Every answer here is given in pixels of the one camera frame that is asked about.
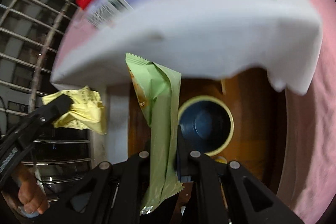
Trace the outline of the person's left hand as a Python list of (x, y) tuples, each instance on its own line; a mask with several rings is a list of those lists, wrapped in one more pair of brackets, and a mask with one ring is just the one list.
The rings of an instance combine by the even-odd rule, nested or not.
[(19, 164), (11, 177), (19, 186), (18, 193), (4, 195), (7, 204), (15, 210), (23, 208), (27, 214), (43, 214), (49, 208), (46, 195), (37, 184), (35, 176), (30, 170)]

